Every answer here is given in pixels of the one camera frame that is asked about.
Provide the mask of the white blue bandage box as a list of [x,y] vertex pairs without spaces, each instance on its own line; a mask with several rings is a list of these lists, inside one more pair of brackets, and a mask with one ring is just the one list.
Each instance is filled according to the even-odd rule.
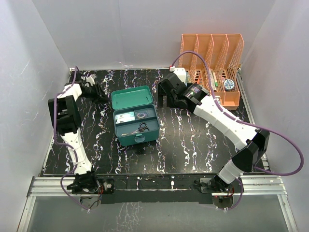
[[135,119],[135,114],[133,111],[131,112],[126,112],[126,113],[120,113],[115,115],[115,123],[120,124],[120,123],[125,123],[125,122],[130,122],[134,121]]

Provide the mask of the clear bag with rubber bands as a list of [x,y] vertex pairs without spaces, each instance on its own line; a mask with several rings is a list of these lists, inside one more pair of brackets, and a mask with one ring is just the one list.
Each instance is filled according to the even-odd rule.
[[137,119],[144,119],[148,117],[148,112],[136,112]]

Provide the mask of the blue divided tray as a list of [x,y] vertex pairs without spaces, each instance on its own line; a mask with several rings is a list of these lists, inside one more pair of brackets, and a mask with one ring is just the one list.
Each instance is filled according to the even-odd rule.
[[[120,124],[115,123],[116,114],[126,113],[126,112],[131,112],[131,111],[133,111],[135,115],[136,115],[136,112],[148,112],[148,117],[144,119],[137,119],[137,117],[135,116],[136,120],[134,121],[120,123]],[[152,104],[131,107],[131,108],[126,108],[122,110],[116,110],[113,113],[113,119],[114,119],[115,134],[117,137],[124,137],[126,135],[122,135],[122,134],[131,133],[137,130],[140,123],[142,122],[145,122],[149,128],[149,131],[144,131],[144,132],[151,132],[151,131],[158,132],[159,131],[159,122],[158,122],[156,109],[155,109],[155,106]]]

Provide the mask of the green medicine kit box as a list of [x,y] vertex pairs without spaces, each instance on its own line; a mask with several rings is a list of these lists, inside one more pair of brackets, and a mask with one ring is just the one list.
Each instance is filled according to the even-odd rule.
[[137,145],[158,139],[160,125],[147,86],[116,90],[111,98],[114,132],[120,145]]

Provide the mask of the black handled scissors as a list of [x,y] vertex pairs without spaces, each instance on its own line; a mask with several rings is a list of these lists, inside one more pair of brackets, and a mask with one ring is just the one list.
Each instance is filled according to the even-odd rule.
[[132,134],[141,133],[141,132],[144,132],[144,131],[149,131],[149,128],[148,128],[148,126],[145,122],[142,122],[142,123],[140,123],[137,130],[135,130],[131,133],[124,133],[122,135],[132,135]]

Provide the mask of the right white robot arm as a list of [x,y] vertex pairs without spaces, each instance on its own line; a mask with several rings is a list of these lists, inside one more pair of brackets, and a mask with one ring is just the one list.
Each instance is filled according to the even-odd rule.
[[186,85],[175,73],[158,82],[158,97],[167,98],[167,106],[188,110],[206,120],[225,135],[238,152],[204,187],[214,191],[228,191],[233,181],[253,171],[267,150],[269,132],[242,123],[225,108],[217,107],[217,100],[198,84]]

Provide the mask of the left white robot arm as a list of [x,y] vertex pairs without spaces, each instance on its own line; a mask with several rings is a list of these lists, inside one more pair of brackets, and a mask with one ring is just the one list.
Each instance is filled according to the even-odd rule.
[[92,164],[89,161],[81,137],[82,120],[77,107],[78,98],[88,98],[93,103],[108,103],[109,98],[102,90],[95,75],[82,77],[68,83],[56,98],[48,100],[51,122],[67,147],[74,165],[75,180],[67,186],[73,194],[96,193],[100,186]]

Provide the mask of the white tube in organizer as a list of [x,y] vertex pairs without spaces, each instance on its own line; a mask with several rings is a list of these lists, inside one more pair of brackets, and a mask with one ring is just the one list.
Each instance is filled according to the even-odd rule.
[[210,79],[211,79],[211,87],[212,87],[213,91],[217,91],[218,87],[219,87],[219,84],[218,84],[215,72],[212,69],[210,69],[210,76],[211,76],[210,77]]

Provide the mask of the round blue white tin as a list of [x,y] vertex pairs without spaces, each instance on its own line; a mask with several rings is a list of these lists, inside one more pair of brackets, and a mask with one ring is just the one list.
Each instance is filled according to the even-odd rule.
[[232,91],[235,89],[235,82],[232,79],[226,79],[223,82],[225,91]]

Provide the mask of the orange file organizer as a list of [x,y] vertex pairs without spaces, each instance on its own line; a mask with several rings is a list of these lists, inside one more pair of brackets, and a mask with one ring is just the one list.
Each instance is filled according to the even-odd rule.
[[[209,70],[215,72],[219,87],[215,96],[221,97],[222,105],[228,110],[239,106],[240,91],[236,81],[238,67],[244,48],[241,34],[182,34],[180,52],[194,51],[202,56]],[[225,91],[223,82],[232,79],[235,89]]]

